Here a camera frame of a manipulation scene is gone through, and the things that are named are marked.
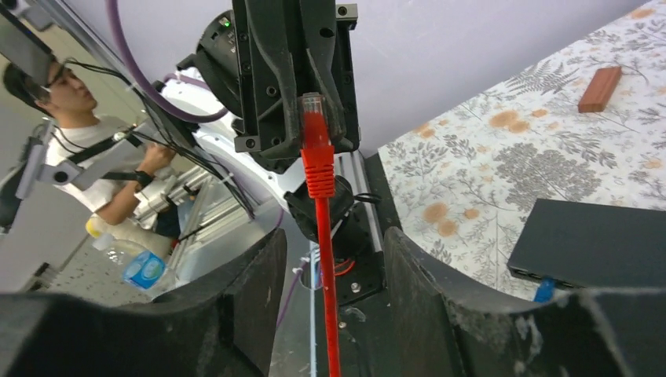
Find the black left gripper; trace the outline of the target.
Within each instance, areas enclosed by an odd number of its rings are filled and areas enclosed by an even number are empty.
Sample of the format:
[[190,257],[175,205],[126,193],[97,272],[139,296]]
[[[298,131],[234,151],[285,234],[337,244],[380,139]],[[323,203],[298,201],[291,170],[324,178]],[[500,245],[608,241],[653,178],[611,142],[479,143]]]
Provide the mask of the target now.
[[337,153],[360,146],[350,32],[357,5],[335,1],[234,1],[243,129],[238,152],[299,156],[301,99],[321,97]]

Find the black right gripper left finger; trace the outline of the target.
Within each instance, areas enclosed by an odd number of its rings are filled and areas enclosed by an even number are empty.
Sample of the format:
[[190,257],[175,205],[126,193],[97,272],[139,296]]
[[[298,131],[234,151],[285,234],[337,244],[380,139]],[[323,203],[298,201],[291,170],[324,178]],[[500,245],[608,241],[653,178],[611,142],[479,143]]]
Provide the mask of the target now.
[[287,237],[150,303],[106,307],[70,295],[3,294],[4,376],[267,376]]

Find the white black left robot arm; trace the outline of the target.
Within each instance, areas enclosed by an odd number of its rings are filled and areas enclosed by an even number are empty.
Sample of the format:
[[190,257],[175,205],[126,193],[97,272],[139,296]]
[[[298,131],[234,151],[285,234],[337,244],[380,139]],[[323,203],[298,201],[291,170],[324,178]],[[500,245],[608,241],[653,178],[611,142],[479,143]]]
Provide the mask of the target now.
[[232,115],[231,141],[282,174],[301,156],[302,97],[322,96],[337,153],[360,146],[350,34],[354,4],[235,1],[204,29],[187,63]]

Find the black network switch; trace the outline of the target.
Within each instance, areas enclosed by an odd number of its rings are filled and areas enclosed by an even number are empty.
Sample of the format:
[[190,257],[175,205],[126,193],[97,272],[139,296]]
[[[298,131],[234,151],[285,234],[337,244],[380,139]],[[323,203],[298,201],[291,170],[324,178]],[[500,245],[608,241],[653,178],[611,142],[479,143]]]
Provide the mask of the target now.
[[559,287],[664,287],[665,212],[538,199],[507,261]]

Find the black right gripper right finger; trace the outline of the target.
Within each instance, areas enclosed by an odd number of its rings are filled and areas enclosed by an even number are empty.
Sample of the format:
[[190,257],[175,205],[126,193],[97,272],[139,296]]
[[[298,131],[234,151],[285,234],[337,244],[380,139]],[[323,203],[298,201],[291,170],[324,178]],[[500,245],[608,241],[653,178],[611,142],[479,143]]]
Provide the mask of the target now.
[[662,376],[665,291],[588,288],[547,303],[504,294],[384,236],[406,376]]

